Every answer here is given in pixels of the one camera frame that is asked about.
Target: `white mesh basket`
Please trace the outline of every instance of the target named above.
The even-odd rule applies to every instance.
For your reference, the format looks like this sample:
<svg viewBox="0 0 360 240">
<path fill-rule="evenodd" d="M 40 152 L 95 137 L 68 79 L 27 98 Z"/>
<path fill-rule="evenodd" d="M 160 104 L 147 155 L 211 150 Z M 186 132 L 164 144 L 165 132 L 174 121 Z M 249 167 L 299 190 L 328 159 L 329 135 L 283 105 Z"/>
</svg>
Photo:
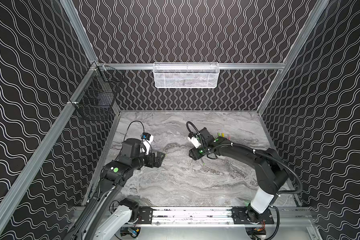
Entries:
<svg viewBox="0 0 360 240">
<path fill-rule="evenodd" d="M 156 88 L 216 88 L 218 63 L 154 63 Z"/>
</svg>

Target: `black mesh basket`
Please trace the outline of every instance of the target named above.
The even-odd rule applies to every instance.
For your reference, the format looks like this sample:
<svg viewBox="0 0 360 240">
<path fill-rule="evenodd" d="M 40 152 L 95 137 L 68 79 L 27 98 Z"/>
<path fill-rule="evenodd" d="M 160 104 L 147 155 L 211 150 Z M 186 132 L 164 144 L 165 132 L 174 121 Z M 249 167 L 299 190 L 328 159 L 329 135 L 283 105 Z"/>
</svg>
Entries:
<svg viewBox="0 0 360 240">
<path fill-rule="evenodd" d="M 111 121 L 116 86 L 117 82 L 93 76 L 81 93 L 80 101 L 74 104 L 79 115 L 87 121 Z"/>
</svg>

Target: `gray marble surface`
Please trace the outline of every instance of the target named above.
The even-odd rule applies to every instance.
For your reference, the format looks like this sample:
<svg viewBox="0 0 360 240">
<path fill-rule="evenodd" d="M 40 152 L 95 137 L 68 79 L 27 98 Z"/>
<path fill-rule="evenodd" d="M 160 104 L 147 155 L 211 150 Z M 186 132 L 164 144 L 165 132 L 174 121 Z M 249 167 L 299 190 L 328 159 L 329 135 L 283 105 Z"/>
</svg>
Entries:
<svg viewBox="0 0 360 240">
<path fill-rule="evenodd" d="M 133 120 L 144 123 L 154 135 L 153 151 L 167 154 L 161 168 L 136 170 L 116 199 L 134 199 L 151 206 L 245 206 L 253 199 L 258 184 L 249 166 L 219 156 L 194 161 L 188 156 L 193 147 L 185 127 L 191 121 L 200 130 L 206 127 L 217 136 L 224 132 L 233 142 L 255 149 L 267 149 L 268 140 L 253 112 L 122 112 L 106 163 L 114 160 L 121 148 L 125 131 Z M 142 126 L 132 123 L 126 138 L 139 138 Z M 296 206 L 293 196 L 283 194 L 276 206 Z"/>
</svg>

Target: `wavy line wallpaper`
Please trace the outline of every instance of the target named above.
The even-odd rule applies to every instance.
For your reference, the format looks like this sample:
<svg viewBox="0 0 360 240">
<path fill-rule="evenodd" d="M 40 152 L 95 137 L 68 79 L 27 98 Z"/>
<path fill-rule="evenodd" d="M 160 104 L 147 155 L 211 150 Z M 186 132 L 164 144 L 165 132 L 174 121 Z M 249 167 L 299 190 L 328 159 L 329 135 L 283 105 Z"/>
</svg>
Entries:
<svg viewBox="0 0 360 240">
<path fill-rule="evenodd" d="M 277 70 L 221 70 L 217 87 L 156 88 L 152 71 L 124 71 L 115 89 L 123 110 L 256 110 Z M 107 68 L 104 76 L 117 81 Z"/>
<path fill-rule="evenodd" d="M 0 239 L 61 239 L 81 205 L 112 121 L 71 117 Z"/>
<path fill-rule="evenodd" d="M 360 239 L 360 0 L 332 0 L 264 122 L 324 240 Z"/>
<path fill-rule="evenodd" d="M 58 0 L 0 1 L 0 202 L 89 65 Z"/>
<path fill-rule="evenodd" d="M 315 0 L 73 0 L 100 62 L 283 62 Z"/>
</svg>

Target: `metal basket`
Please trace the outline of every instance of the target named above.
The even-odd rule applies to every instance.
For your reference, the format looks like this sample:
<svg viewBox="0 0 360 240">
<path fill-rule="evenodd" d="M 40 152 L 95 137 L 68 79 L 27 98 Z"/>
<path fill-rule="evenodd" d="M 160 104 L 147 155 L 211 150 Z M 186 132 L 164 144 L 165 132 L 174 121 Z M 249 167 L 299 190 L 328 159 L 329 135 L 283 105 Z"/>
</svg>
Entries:
<svg viewBox="0 0 360 240">
<path fill-rule="evenodd" d="M 216 88 L 218 63 L 154 63 L 156 88 Z"/>
<path fill-rule="evenodd" d="M 79 115 L 87 121 L 112 120 L 112 106 L 115 102 L 115 83 L 104 77 L 93 76 L 74 106 Z"/>
</svg>

